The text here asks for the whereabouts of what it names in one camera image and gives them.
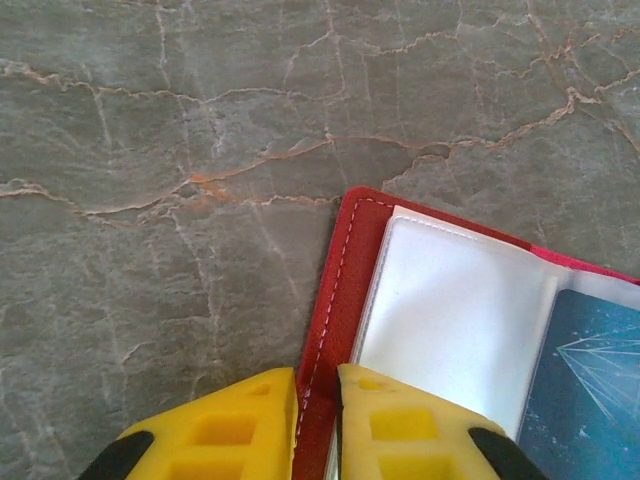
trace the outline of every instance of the crack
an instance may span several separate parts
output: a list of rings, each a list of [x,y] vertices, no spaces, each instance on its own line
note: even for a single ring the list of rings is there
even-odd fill
[[[109,267],[111,264],[111,259],[113,258],[113,245],[111,242],[111,236],[106,237],[106,266]],[[131,424],[131,415],[129,413],[129,405],[127,403],[127,388],[129,386],[129,374],[127,373],[127,369],[125,368],[125,364],[122,361],[124,355],[121,356],[121,348],[120,341],[118,340],[118,332],[116,328],[116,322],[113,316],[113,312],[111,310],[112,304],[112,280],[111,276],[107,275],[106,282],[104,286],[104,302],[105,304],[102,306],[102,310],[105,314],[105,320],[107,323],[107,328],[109,330],[110,339],[111,339],[111,352],[113,353],[113,360],[118,369],[121,379],[120,379],[120,393],[121,393],[121,405],[120,410],[124,417],[123,421],[123,429]]]
[[[519,72],[518,70],[515,69],[511,69],[511,68],[507,68],[504,65],[499,64],[498,62],[492,61],[492,60],[480,60],[482,63],[484,63],[485,65],[494,65],[498,68],[500,68],[501,70],[503,70],[505,73],[510,74],[510,75],[515,75],[518,80],[524,80],[527,75],[530,75],[533,72],[533,68],[540,62],[544,62],[546,63],[546,59],[542,56],[534,58],[533,60],[531,60],[529,62],[529,65],[527,66],[527,68],[525,68],[522,72]]]
[[[344,185],[344,188],[347,188],[349,185],[349,179],[347,178],[347,172],[344,169],[344,164],[342,163],[341,155],[338,153],[338,149],[336,148],[335,142],[331,142],[330,145],[331,145],[331,153],[333,154],[333,158],[336,159],[336,163],[338,165],[338,171],[340,172],[340,179],[342,180],[342,184]]]
[[[636,152],[638,152],[638,156],[640,156],[640,142],[636,140],[636,138],[629,131],[627,126],[621,120],[611,119],[609,124],[613,126],[615,130],[617,130],[629,144],[634,148]]]
[[[596,33],[594,35],[591,35],[589,38],[587,38],[585,41],[583,41],[580,45],[578,45],[580,48],[584,48],[588,45],[591,45],[592,43],[594,43],[596,40],[599,40],[600,38],[602,38],[602,34],[601,33]]]
[[[571,45],[571,36],[569,36],[567,45],[563,49],[563,54],[566,60],[575,67],[576,71],[582,76],[582,78],[585,79],[588,83],[590,83],[594,87],[594,92],[597,92],[598,82],[595,81],[593,78],[591,78],[591,75],[589,75],[587,72],[585,72],[582,69],[580,62],[578,62],[578,59],[573,53],[573,47]]]
[[[284,32],[284,4],[286,0],[280,0],[280,5],[278,9],[278,43],[280,44],[280,48],[283,48],[284,45],[282,43],[282,33]]]
[[[282,267],[284,276],[287,279],[287,283],[289,284],[289,289],[291,290],[291,293],[295,300],[294,302],[295,306],[293,309],[294,313],[296,316],[299,316],[300,315],[299,305],[303,301],[303,296],[300,294],[300,290],[296,285],[296,281],[293,278],[293,275],[291,274],[291,269],[289,268],[289,265],[287,263],[285,253],[282,251],[278,243],[273,240],[273,236],[269,232],[269,229],[267,228],[264,222],[264,215],[262,213],[262,209],[258,208],[259,205],[255,203],[251,203],[250,205],[251,205],[251,210],[253,211],[253,216],[257,220],[257,223],[260,226],[260,230],[262,231],[262,236],[267,243],[267,249],[274,252],[278,256],[278,259],[280,260],[280,266]]]
[[[473,83],[474,83],[473,91],[476,97],[478,111],[480,112],[481,118],[486,122],[487,114],[485,109],[484,97],[488,97],[488,94],[486,94],[482,89],[482,87],[480,86],[480,82],[478,81],[478,70],[477,70],[476,64],[477,62],[475,61],[471,63],[471,76],[473,77]],[[493,101],[493,103],[496,103],[496,100],[494,98],[491,98],[491,100]]]
[[[120,359],[120,363],[123,365],[131,358],[131,356],[136,353],[140,348],[147,347],[150,345],[155,345],[155,342],[141,342],[136,344],[133,348],[131,348],[128,352],[126,352],[122,358]]]
[[[174,97],[180,100],[186,100],[189,102],[197,103],[199,105],[215,103],[227,97],[232,97],[235,95],[242,95],[242,94],[266,93],[266,94],[272,94],[277,96],[284,96],[288,98],[302,98],[304,100],[309,100],[309,101],[322,101],[322,100],[336,98],[340,96],[343,92],[343,90],[341,89],[338,92],[314,97],[302,92],[288,91],[288,90],[278,89],[278,88],[247,87],[247,88],[232,88],[211,98],[198,98],[186,93],[174,92],[173,90],[171,90],[171,88],[150,90],[150,91],[134,91],[125,87],[97,86],[97,85],[92,85],[89,82],[71,80],[69,78],[65,78],[62,74],[59,74],[59,73],[42,74],[33,70],[28,64],[23,62],[0,59],[0,78],[10,78],[13,76],[22,76],[29,80],[33,80],[39,83],[40,85],[55,84],[63,92],[67,91],[69,88],[85,88],[90,92],[92,92],[94,95],[97,95],[99,93],[111,94],[111,95],[122,94],[135,99],[138,99],[140,97],[148,98],[148,97],[167,96],[167,97]]]
[[[400,30],[400,34],[402,35],[402,43],[407,43],[407,35],[404,31],[404,26],[402,25],[402,14],[400,13],[400,4],[398,0],[394,0],[396,7],[396,17],[398,22],[398,29]]]
[[[400,131],[402,132],[402,138],[407,140],[407,130],[404,127],[404,122],[402,121],[402,111],[400,109],[400,60],[398,59],[398,55],[394,55],[396,60],[396,117],[398,120],[398,125],[400,125]]]
[[[603,52],[605,52],[607,55],[609,55],[611,58],[615,58],[616,60],[618,60],[624,66],[624,68],[627,69],[627,72],[630,72],[630,71],[633,70],[633,68],[631,68],[629,66],[629,63],[627,62],[627,60],[625,58],[621,57],[620,55],[618,55],[615,52],[612,52],[611,50],[608,50],[603,45],[598,45],[598,48],[600,50],[602,50]]]
[[[542,222],[540,221],[540,217],[541,217],[540,209],[536,205],[534,205],[533,208],[535,211],[535,219],[536,219],[535,233],[538,236],[538,241],[540,242],[540,245],[542,245],[543,247],[548,247],[549,241],[547,240],[547,234],[544,231]]]
[[[599,99],[591,98],[583,95],[574,87],[567,88],[566,94],[567,94],[567,103],[564,106],[554,110],[547,117],[543,119],[530,122],[518,127],[517,129],[507,133],[506,135],[504,135],[498,140],[487,140],[480,137],[471,137],[471,138],[458,140],[455,142],[429,142],[426,144],[414,144],[414,143],[409,143],[406,140],[398,140],[398,139],[394,139],[394,138],[386,137],[382,135],[337,136],[337,135],[327,134],[325,140],[317,141],[316,143],[313,143],[308,147],[290,150],[290,151],[279,153],[279,154],[267,155],[259,158],[258,160],[252,162],[249,165],[246,165],[244,167],[240,167],[237,169],[227,170],[224,172],[211,174],[211,175],[202,174],[199,172],[192,172],[185,180],[178,183],[174,188],[170,189],[168,192],[165,192],[156,198],[152,198],[150,200],[147,200],[141,203],[134,203],[134,204],[125,205],[121,207],[87,210],[87,209],[81,208],[76,202],[64,196],[51,193],[45,187],[37,183],[33,183],[28,180],[20,179],[20,178],[13,179],[7,184],[0,185],[0,200],[3,198],[40,195],[51,201],[60,202],[67,205],[74,213],[77,213],[79,215],[82,215],[85,217],[99,217],[101,215],[116,214],[116,213],[126,212],[130,210],[145,210],[150,207],[159,207],[160,205],[162,205],[163,201],[168,200],[172,196],[179,195],[179,190],[181,188],[192,185],[198,188],[198,194],[200,196],[213,197],[215,200],[218,200],[224,203],[229,203],[229,202],[243,203],[247,201],[260,201],[260,202],[266,202],[266,204],[270,204],[275,200],[303,202],[307,204],[310,204],[309,202],[311,202],[312,204],[317,204],[315,202],[318,202],[318,201],[320,201],[321,203],[325,201],[328,203],[331,203],[333,202],[333,199],[321,200],[321,199],[312,199],[309,197],[287,197],[287,196],[278,196],[278,195],[267,200],[257,200],[257,199],[251,199],[251,198],[243,199],[243,198],[238,198],[237,196],[226,191],[226,189],[224,188],[224,185],[220,185],[220,183],[226,180],[229,180],[231,178],[246,174],[268,162],[287,161],[287,160],[298,158],[301,155],[313,152],[325,146],[335,147],[335,143],[338,141],[344,141],[344,142],[375,141],[375,142],[387,143],[387,144],[396,146],[398,148],[402,148],[410,151],[416,151],[416,152],[424,152],[425,150],[430,150],[430,149],[433,149],[433,150],[444,149],[447,151],[447,153],[444,155],[440,155],[440,154],[433,155],[433,154],[422,153],[418,155],[417,157],[418,159],[426,158],[425,155],[433,158],[439,157],[439,158],[446,159],[446,158],[449,158],[451,152],[453,152],[457,148],[469,148],[477,145],[481,145],[485,148],[490,148],[490,149],[502,148],[514,142],[515,140],[529,134],[531,131],[535,130],[538,127],[550,126],[557,123],[565,116],[572,114],[575,111],[576,105],[602,103],[602,101]],[[619,125],[618,129],[627,139],[629,139],[629,141],[637,149],[638,148],[637,145],[632,140],[630,140],[631,137],[629,132],[626,131],[625,133],[625,127],[623,125]]]
[[[156,23],[158,24],[158,33],[160,34],[160,58],[158,59],[158,68],[162,73],[162,78],[164,78],[164,81],[167,84],[167,88],[171,89],[171,80],[169,80],[169,75],[164,69],[164,66],[167,64],[167,32],[164,28],[164,23],[162,22],[162,8],[160,0],[156,0],[155,17]]]
[[[109,130],[109,124],[107,123],[107,116],[104,112],[104,105],[102,103],[102,92],[92,92],[93,101],[96,104],[96,110],[98,112],[98,118],[100,118],[100,124],[102,125],[104,144],[109,155],[109,166],[113,163],[113,139],[111,137],[111,131]]]
[[[632,28],[632,27],[620,27],[618,29],[618,33],[611,37],[612,43],[617,42],[625,35],[640,35],[640,28]]]
[[[542,26],[542,22],[540,21],[540,19],[533,13],[535,10],[535,7],[533,5],[533,1],[532,0],[525,0],[524,2],[525,5],[525,9],[526,9],[526,15],[527,15],[527,19],[529,20],[529,23],[531,24],[531,26],[533,27],[534,33],[536,35],[536,37],[538,37],[538,43],[540,44],[540,46],[546,46],[546,50],[547,52],[551,51],[551,41],[549,40],[549,37],[547,37],[547,35],[544,32],[544,27]]]
[[[623,83],[628,82],[629,80],[631,80],[632,78],[634,78],[637,75],[640,75],[640,68],[637,69],[637,70],[630,71],[629,73],[627,73],[627,75],[624,78],[620,78],[618,80],[615,80],[615,81],[611,82],[608,85],[598,85],[595,88],[595,91],[598,92],[598,93],[605,92],[605,91],[607,91],[607,90],[609,90],[609,89],[611,89],[613,87],[617,87],[619,85],[622,85]]]
[[[367,99],[369,115],[371,116],[371,123],[375,122],[375,116],[373,114],[373,98],[371,98],[371,82],[369,80],[369,67],[364,59],[364,55],[360,54],[360,63],[362,64],[362,71],[364,73],[364,93]]]
[[[240,202],[240,205],[256,204],[260,206],[268,206],[277,202],[284,203],[297,203],[299,205],[305,205],[308,207],[320,207],[324,205],[333,205],[342,199],[341,196],[336,195],[333,197],[309,197],[306,195],[273,195],[265,200],[257,199],[245,199]]]
[[[285,89],[287,85],[287,80],[289,79],[289,75],[291,75],[291,72],[293,72],[293,69],[295,67],[295,62],[300,57],[300,53],[302,53],[302,50],[315,47],[320,42],[323,42],[324,40],[328,39],[330,36],[330,33],[331,32],[327,32],[324,35],[316,38],[313,42],[305,43],[304,45],[300,45],[299,47],[296,48],[296,50],[293,52],[293,55],[289,59],[289,62],[287,63],[287,69],[285,70],[284,79],[282,80],[282,90]]]
[[[189,125],[188,125],[188,121],[187,121],[187,109],[184,108],[184,105],[182,104],[182,100],[180,100],[179,98],[176,98],[176,103],[178,104],[178,109],[180,110],[181,114],[182,114],[182,139],[184,141],[184,148],[186,150],[186,169],[185,167],[182,165],[182,162],[178,163],[178,168],[180,169],[180,173],[182,173],[183,175],[186,175],[188,171],[193,170],[193,156],[191,154],[191,138],[189,136]]]
[[[218,342],[220,337],[220,316],[218,314],[219,309],[215,307],[213,277],[207,274],[207,269],[205,268],[203,259],[198,254],[197,247],[194,245],[193,241],[189,238],[189,235],[180,224],[178,217],[174,212],[172,212],[169,216],[175,223],[176,233],[180,237],[180,240],[182,241],[182,243],[184,243],[187,250],[189,250],[189,252],[193,256],[202,291],[207,296],[207,310],[209,313],[207,319],[211,331],[209,332],[209,335],[207,337],[207,348],[202,352],[202,355],[198,357],[197,368],[195,369],[193,377],[191,379],[191,391],[189,393],[189,399],[193,400],[195,398],[198,382],[206,376],[203,369],[208,352],[213,351],[213,355],[215,357],[213,363],[222,360],[220,345]],[[213,247],[210,247],[210,249],[212,257],[215,257],[215,251],[213,250]]]
[[[398,175],[395,175],[395,176],[393,176],[391,178],[383,180],[381,189],[384,190],[389,185],[391,185],[393,183],[396,183],[399,180],[402,180],[409,173],[411,173],[413,170],[415,170],[418,167],[418,165],[421,165],[421,164],[423,164],[423,163],[425,163],[425,162],[427,162],[429,160],[444,162],[444,161],[447,160],[447,157],[441,157],[439,155],[420,155],[420,156],[418,156],[418,157],[413,159],[413,162],[411,162],[411,165],[405,171],[403,171],[402,173],[399,173]]]
[[[424,35],[421,35],[419,37],[417,37],[415,40],[413,40],[411,43],[404,45],[402,47],[398,47],[398,48],[389,48],[389,49],[381,49],[379,46],[377,45],[371,45],[365,42],[365,44],[369,47],[371,47],[372,49],[376,50],[374,53],[363,53],[364,56],[367,57],[380,57],[382,55],[388,55],[388,54],[399,54],[399,53],[409,53],[410,50],[414,49],[415,47],[417,47],[418,45],[422,44],[422,43],[426,43],[429,40],[432,40],[434,38],[446,38],[448,40],[457,40],[457,35],[451,35],[449,33],[445,33],[445,32],[427,32]]]
[[[134,2],[133,0],[116,0],[116,3],[119,3],[121,5],[126,5],[128,7],[150,7],[154,9],[160,9],[160,11],[162,12],[169,12],[169,13],[174,13],[178,11],[177,8],[168,8],[163,6],[159,0],[156,3],[154,3],[153,0],[138,0],[137,2]]]

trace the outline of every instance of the card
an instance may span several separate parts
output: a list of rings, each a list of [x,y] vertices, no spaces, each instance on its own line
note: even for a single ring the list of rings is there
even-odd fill
[[[640,310],[560,291],[518,443],[552,480],[640,478]]]

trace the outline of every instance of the card holder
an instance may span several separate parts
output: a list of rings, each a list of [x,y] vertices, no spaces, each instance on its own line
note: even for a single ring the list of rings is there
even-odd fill
[[[410,282],[406,280],[413,277],[400,272],[398,283],[395,284],[385,282],[385,278],[383,278],[383,268],[381,267],[383,252],[387,248],[386,244],[389,238],[393,236],[391,229],[395,223],[390,220],[394,214],[418,220],[417,222],[408,222],[414,225],[414,229],[422,228],[420,223],[426,221],[425,228],[431,232],[428,236],[433,236],[433,233],[437,232],[434,239],[436,237],[440,240],[449,238],[444,243],[458,245],[455,255],[451,255],[451,247],[446,247],[445,251],[449,252],[449,258],[440,263],[436,262],[436,266],[440,269],[438,275],[440,278],[432,279],[430,284],[431,288],[435,289],[434,291],[439,292],[438,297],[451,300],[448,303],[442,302],[441,310],[445,313],[449,309],[458,309],[458,311],[466,309],[467,311],[471,310],[471,313],[477,317],[481,316],[480,312],[484,312],[484,315],[488,315],[490,321],[493,321],[495,325],[501,324],[500,322],[504,323],[504,319],[501,319],[501,316],[505,315],[504,312],[511,312],[510,318],[515,319],[516,322],[518,317],[534,318],[532,322],[537,326],[537,329],[534,328],[530,336],[536,337],[541,333],[544,335],[544,328],[541,325],[544,324],[545,315],[548,316],[553,306],[556,292],[563,288],[573,288],[589,295],[601,295],[602,298],[622,305],[638,307],[639,280],[562,256],[468,220],[370,188],[352,189],[344,197],[338,212],[309,335],[298,370],[297,383],[301,409],[294,457],[293,478],[295,480],[331,478],[332,462],[335,462],[335,457],[330,453],[335,451],[331,442],[336,414],[336,366],[356,359],[367,361],[367,351],[370,352],[372,362],[378,361],[375,358],[376,352],[382,352],[382,356],[391,359],[389,365],[393,365],[393,362],[396,361],[394,360],[395,356],[390,353],[385,354],[384,349],[399,345],[402,343],[401,340],[411,337],[411,333],[406,332],[410,331],[415,323],[405,321],[402,329],[393,332],[392,327],[397,322],[395,314],[403,312],[398,306],[401,305],[403,295],[409,293],[413,295],[411,298],[413,298],[414,304],[411,304],[411,301],[404,304],[404,307],[407,305],[411,307],[409,311],[429,310],[418,302],[421,298],[423,300],[426,298],[423,289],[413,287],[412,290],[411,287],[408,287]],[[404,223],[407,223],[406,219],[399,221],[399,224]],[[408,244],[408,247],[403,248],[402,251],[421,252],[422,256],[430,253],[430,260],[435,262],[437,260],[436,247],[441,248],[437,245],[432,246],[431,249],[425,248],[425,244],[421,242],[415,248]],[[391,253],[393,252],[389,248],[387,256]],[[504,259],[496,263],[491,260],[492,257],[504,257]],[[501,280],[501,272],[505,268],[509,269],[509,262],[524,265],[524,270],[528,274],[512,273],[511,276],[507,275],[507,281]],[[414,276],[425,272],[424,266],[420,266],[415,259],[410,259],[409,263],[413,268],[409,271],[413,272]],[[480,275],[479,272],[485,272],[486,275]],[[469,287],[469,285],[473,286],[471,280],[474,277],[485,280],[476,282],[477,291]],[[384,290],[388,293],[385,297],[387,300],[376,305],[375,299],[381,293],[382,285],[385,285]],[[386,285],[391,285],[391,288],[387,290]],[[468,298],[475,298],[476,305],[479,306],[475,311],[470,309],[468,305],[458,305],[456,300],[459,299],[460,292],[464,290],[461,287],[465,285],[467,286],[465,291],[468,293]],[[517,288],[514,290],[514,286],[517,285],[525,293],[519,293]],[[475,297],[469,294],[474,291]],[[486,298],[493,298],[493,302],[487,303],[485,301],[483,303],[480,291],[485,293]],[[509,310],[512,308],[509,307],[510,304],[515,304],[517,308]],[[533,307],[525,308],[527,305],[533,305]],[[375,316],[373,314],[376,312],[385,314],[379,315],[379,319],[387,318],[388,320],[378,322],[382,325],[382,330],[379,329],[382,334],[378,336],[376,348],[368,349],[366,335],[368,330],[364,326],[371,327],[372,321],[376,323],[373,318]],[[467,325],[459,328],[463,333],[469,329],[470,327]],[[475,332],[475,337],[471,340],[474,344],[483,339],[485,340],[485,348],[487,345],[495,345],[495,339],[487,340],[486,329],[475,328],[473,332]],[[525,342],[527,348],[531,349],[530,343],[535,343],[536,338],[528,343]],[[400,354],[403,353],[402,348],[397,350],[400,351]],[[498,358],[495,362],[501,361],[504,364],[507,360],[507,358],[502,360]],[[421,367],[423,366],[417,365],[416,367],[414,365],[405,369],[408,370],[407,373],[400,373],[398,376],[403,378],[403,375],[408,375],[409,383],[418,385],[418,380],[412,382],[410,375],[412,368]],[[517,365],[515,369],[518,371],[512,372],[512,376],[520,375],[522,377],[524,375]],[[462,378],[463,376],[459,376],[456,381],[460,382]],[[494,375],[491,379],[497,382],[496,385],[500,385],[500,378]],[[519,405],[522,405],[523,401],[524,398],[520,399]],[[510,407],[512,411],[518,411],[513,405]],[[516,424],[517,422],[512,420],[512,431],[517,430]]]
[[[351,361],[480,413],[516,439],[566,288],[640,309],[640,288],[628,282],[396,206]],[[325,478],[335,478],[336,461],[333,450]]]

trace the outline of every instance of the white stitching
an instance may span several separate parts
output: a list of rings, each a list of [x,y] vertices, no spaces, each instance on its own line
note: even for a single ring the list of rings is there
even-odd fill
[[[457,232],[456,230],[453,230],[451,228],[447,228],[447,227],[444,227],[444,226],[441,226],[441,225],[436,225],[436,224],[428,222],[426,220],[418,220],[417,218],[411,218],[411,217],[408,217],[406,215],[396,215],[395,218],[396,219],[401,218],[403,220],[407,220],[408,222],[417,223],[418,225],[424,225],[425,227],[431,227],[431,228],[434,228],[436,230],[440,230],[442,232],[450,233],[451,235],[456,235],[458,237],[463,237],[463,238],[466,238],[468,240],[472,240],[474,242],[483,243],[480,238],[474,237],[472,235],[466,235],[466,234],[464,234],[462,232]]]
[[[320,362],[320,355],[322,354],[322,347],[324,346],[324,340],[327,335],[327,332],[329,331],[329,323],[331,322],[331,309],[333,308],[333,301],[336,298],[336,291],[338,290],[338,284],[340,283],[340,275],[342,274],[342,267],[344,265],[344,255],[347,251],[347,245],[349,244],[349,240],[351,239],[353,222],[356,218],[356,212],[358,211],[358,207],[362,202],[375,202],[378,205],[382,205],[383,207],[393,208],[393,205],[380,202],[379,200],[375,200],[373,198],[360,198],[358,199],[358,201],[353,207],[353,212],[351,213],[351,220],[349,222],[349,229],[347,230],[347,237],[345,238],[344,244],[342,245],[342,252],[340,252],[340,263],[338,264],[336,281],[333,284],[333,291],[331,292],[331,298],[329,299],[329,306],[327,307],[327,316],[324,320],[322,333],[320,334],[320,341],[318,342],[318,353],[316,355],[316,359],[313,364],[313,371],[311,372],[309,387],[305,390],[304,395],[302,396],[302,409],[300,410],[300,419],[298,420],[298,429],[296,430],[296,443],[298,442],[298,438],[300,437],[300,432],[302,431],[302,421],[304,420],[304,413],[307,410],[307,406],[309,405],[309,399],[311,398],[311,394],[313,393],[312,392],[313,381],[316,378],[316,371],[318,370],[318,363]]]

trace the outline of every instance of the stitched seam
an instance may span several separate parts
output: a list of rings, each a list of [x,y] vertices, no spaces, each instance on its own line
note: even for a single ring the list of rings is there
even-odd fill
[[[393,205],[388,203],[381,202],[379,200],[375,200],[373,198],[360,198],[355,203],[353,207],[353,212],[351,212],[351,220],[349,221],[349,228],[347,230],[347,237],[342,244],[342,252],[340,252],[340,262],[338,263],[338,272],[336,273],[336,281],[333,284],[333,290],[331,292],[331,297],[329,298],[329,305],[327,306],[326,317],[324,320],[324,326],[322,328],[322,332],[320,333],[320,341],[318,342],[318,353],[316,354],[316,359],[313,363],[313,370],[311,372],[311,378],[309,379],[309,386],[304,392],[302,396],[302,408],[300,410],[300,419],[298,420],[298,429],[296,430],[296,443],[298,438],[300,437],[300,432],[302,431],[302,422],[304,421],[304,414],[307,410],[307,406],[309,405],[309,400],[313,393],[313,381],[316,378],[316,372],[318,371],[318,364],[320,363],[320,356],[322,355],[322,347],[324,346],[325,337],[327,336],[327,332],[329,331],[329,324],[331,323],[331,309],[333,308],[333,301],[336,298],[336,291],[338,290],[338,285],[340,284],[340,276],[342,274],[342,267],[344,266],[344,256],[347,251],[347,245],[349,244],[349,240],[351,239],[351,231],[353,230],[353,222],[356,218],[356,213],[358,211],[358,207],[362,202],[374,202],[378,205],[382,205],[384,207],[393,208]]]
[[[467,240],[470,240],[471,242],[474,242],[476,245],[478,245],[480,249],[484,250],[485,252],[489,252],[489,253],[500,252],[501,255],[506,257],[511,257],[511,258],[517,257],[519,259],[523,259],[523,258],[527,259],[529,263],[536,263],[536,261],[539,259],[538,256],[536,256],[535,254],[533,254],[528,250],[520,249],[508,243],[505,245],[506,242],[495,239],[493,237],[490,237],[490,238],[474,237],[472,235],[467,235],[462,232],[458,232],[444,226],[435,225],[431,222],[428,222],[422,219],[411,218],[406,215],[397,215],[396,219],[402,219],[411,223],[422,225],[423,227],[440,230],[441,232],[447,233],[449,235],[455,235],[457,237],[465,238]]]

